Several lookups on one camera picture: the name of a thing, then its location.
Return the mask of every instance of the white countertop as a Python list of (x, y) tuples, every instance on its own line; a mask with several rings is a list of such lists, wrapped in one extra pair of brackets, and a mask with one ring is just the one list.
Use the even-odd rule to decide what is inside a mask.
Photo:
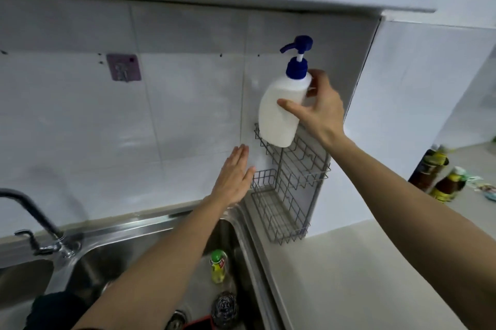
[[(449, 158), (496, 183), (496, 155), (487, 149), (466, 147)], [(375, 220), (279, 245), (247, 204), (294, 330), (465, 329)], [(449, 206), (496, 237), (496, 203), (467, 187)]]

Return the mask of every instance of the hand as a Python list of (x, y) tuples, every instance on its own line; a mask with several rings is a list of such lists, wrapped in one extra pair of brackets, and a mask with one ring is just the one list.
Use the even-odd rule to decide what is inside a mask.
[(248, 146), (244, 144), (234, 147), (220, 170), (210, 199), (219, 201), (225, 207), (243, 199), (255, 174), (255, 167), (249, 167), (245, 173), (248, 153)]
[(343, 101), (331, 87), (325, 71), (310, 69), (308, 72), (317, 81), (315, 104), (311, 107), (304, 107), (286, 99), (277, 100), (277, 104), (298, 117), (321, 145), (331, 148), (337, 138), (344, 136)]

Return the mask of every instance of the white plastic bottle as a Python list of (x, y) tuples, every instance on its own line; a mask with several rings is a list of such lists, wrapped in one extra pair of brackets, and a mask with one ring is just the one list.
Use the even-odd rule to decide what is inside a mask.
[(310, 36), (296, 36), (292, 44), (281, 49), (281, 53), (296, 49), (298, 55), (291, 58), (286, 75), (276, 78), (262, 97), (258, 109), (260, 136), (277, 147), (288, 147), (296, 134), (298, 118), (277, 105), (277, 99), (289, 99), (301, 104), (312, 81), (308, 74), (308, 63), (303, 58), (305, 51), (312, 48)]

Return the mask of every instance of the green bottle cap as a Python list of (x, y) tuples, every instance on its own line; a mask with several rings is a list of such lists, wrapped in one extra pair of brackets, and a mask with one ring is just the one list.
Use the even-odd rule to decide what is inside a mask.
[(214, 264), (218, 264), (222, 258), (224, 258), (224, 252), (221, 251), (220, 249), (214, 250), (210, 255), (210, 259)]

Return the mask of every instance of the black cloth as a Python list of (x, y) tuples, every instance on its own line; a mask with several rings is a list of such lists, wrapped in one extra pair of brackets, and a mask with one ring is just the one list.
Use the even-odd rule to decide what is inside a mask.
[(71, 330), (88, 308), (79, 296), (67, 291), (39, 296), (24, 330)]

